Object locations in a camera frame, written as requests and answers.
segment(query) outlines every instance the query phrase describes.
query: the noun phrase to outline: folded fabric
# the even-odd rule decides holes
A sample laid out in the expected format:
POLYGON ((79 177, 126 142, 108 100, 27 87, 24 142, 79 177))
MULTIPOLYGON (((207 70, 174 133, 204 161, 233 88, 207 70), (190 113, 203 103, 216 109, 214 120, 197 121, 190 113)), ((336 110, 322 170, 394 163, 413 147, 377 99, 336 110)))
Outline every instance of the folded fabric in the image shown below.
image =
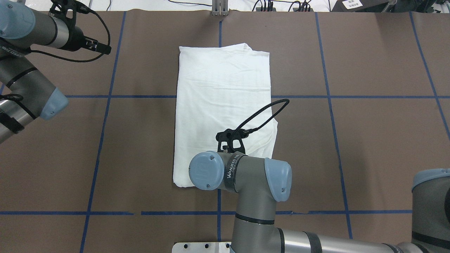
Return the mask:
MULTIPOLYGON (((190 187, 191 159, 200 152, 217 151, 218 132, 235 129, 271 102, 269 53, 253 51, 247 44, 180 47, 176 95, 173 181, 190 187)), ((271 115, 267 109, 243 129, 258 127, 271 115)), ((271 158, 277 124, 272 119, 243 139, 246 154, 271 158)))

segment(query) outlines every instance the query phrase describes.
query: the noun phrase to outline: white label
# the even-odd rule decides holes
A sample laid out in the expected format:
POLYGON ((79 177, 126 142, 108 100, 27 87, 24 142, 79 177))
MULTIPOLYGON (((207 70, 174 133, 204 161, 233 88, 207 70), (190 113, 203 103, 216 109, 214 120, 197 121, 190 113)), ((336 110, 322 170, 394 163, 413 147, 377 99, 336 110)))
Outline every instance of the white label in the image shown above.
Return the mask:
POLYGON ((360 0, 347 0, 347 1, 342 1, 342 3, 344 4, 345 8, 347 8, 347 9, 354 9, 354 8, 363 6, 363 4, 360 2, 360 0))

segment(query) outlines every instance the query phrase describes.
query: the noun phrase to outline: blue joint cap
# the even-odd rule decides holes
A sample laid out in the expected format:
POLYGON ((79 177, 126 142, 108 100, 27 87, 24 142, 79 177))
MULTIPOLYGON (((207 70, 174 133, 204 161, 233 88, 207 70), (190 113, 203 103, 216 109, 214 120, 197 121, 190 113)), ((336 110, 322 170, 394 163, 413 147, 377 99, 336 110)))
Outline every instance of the blue joint cap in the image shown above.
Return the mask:
POLYGON ((56 88, 45 104, 44 109, 42 109, 40 117, 45 120, 49 120, 66 108, 68 104, 69 100, 61 91, 59 91, 58 88, 56 88))
POLYGON ((36 17, 33 11, 17 2, 0 0, 0 37, 20 39, 33 31, 36 17))
POLYGON ((270 192, 277 202, 286 201, 291 193, 292 169, 285 161, 264 159, 265 176, 270 192))
POLYGON ((189 164, 189 177, 192 183, 202 190, 217 189, 223 181, 224 172, 222 157, 214 151, 197 154, 189 164))
POLYGON ((450 176, 450 168, 449 169, 431 169, 431 170, 425 170, 421 171, 414 176, 413 180, 413 188, 411 190, 414 190, 414 187, 416 187, 419 184, 422 184, 423 182, 430 181, 436 178, 450 176))

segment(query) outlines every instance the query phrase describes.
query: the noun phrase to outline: white bracket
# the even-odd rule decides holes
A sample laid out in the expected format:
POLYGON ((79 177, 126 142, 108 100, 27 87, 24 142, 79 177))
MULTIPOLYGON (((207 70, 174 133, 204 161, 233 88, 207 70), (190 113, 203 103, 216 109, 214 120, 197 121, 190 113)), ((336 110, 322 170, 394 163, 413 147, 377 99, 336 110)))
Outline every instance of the white bracket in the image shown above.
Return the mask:
POLYGON ((213 16, 228 16, 228 0, 212 0, 213 16))
POLYGON ((231 242, 176 243, 172 253, 230 253, 231 242))

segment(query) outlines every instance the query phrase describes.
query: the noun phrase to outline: white towel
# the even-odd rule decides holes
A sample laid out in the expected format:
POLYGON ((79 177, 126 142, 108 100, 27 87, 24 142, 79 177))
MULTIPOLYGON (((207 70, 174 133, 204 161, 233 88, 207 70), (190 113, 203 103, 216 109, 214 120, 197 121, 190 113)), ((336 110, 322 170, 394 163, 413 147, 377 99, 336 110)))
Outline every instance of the white towel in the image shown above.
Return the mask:
MULTIPOLYGON (((177 186, 193 186, 189 163, 200 152, 217 151, 218 132, 237 128, 271 102, 269 71, 269 53, 253 51, 247 44, 180 47, 173 169, 177 186)), ((267 109, 243 129, 258 127, 271 115, 267 109)), ((272 119, 243 139, 246 154, 272 158, 277 124, 272 119)))

